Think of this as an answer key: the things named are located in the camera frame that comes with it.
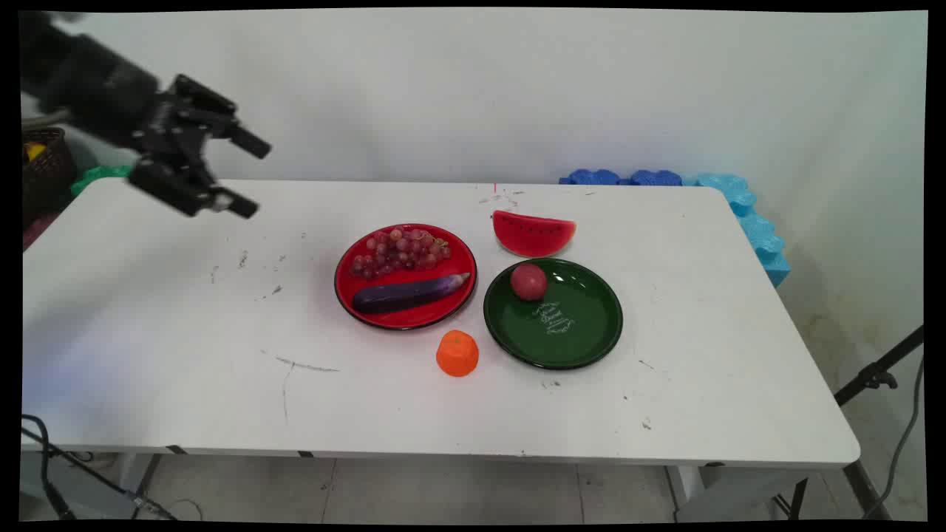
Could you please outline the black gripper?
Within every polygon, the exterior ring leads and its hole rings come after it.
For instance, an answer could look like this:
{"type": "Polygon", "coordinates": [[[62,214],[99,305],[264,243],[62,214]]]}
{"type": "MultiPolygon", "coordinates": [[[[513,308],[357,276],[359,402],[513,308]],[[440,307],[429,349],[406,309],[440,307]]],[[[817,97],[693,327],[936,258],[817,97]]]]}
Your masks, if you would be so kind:
{"type": "Polygon", "coordinates": [[[71,35],[45,11],[21,11],[21,91],[47,114],[142,155],[128,183],[186,216],[203,210],[250,219],[259,205],[207,171],[208,134],[263,159],[271,144],[247,130],[237,105],[188,75],[162,88],[156,75],[88,35],[71,35]]]}

